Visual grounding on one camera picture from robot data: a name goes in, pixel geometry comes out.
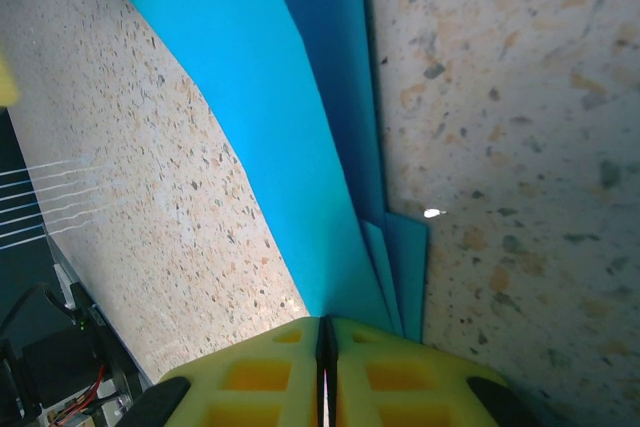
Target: yellow object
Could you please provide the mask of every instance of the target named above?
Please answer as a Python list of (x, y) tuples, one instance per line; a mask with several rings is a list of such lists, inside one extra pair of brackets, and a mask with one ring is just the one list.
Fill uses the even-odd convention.
[(320, 319), (290, 322), (169, 372), (187, 394), (167, 427), (316, 427)]
[(4, 57), (0, 55), (0, 107), (9, 107), (18, 101), (20, 94)]
[(467, 385), (491, 370), (347, 319), (337, 340), (337, 427), (495, 427)]

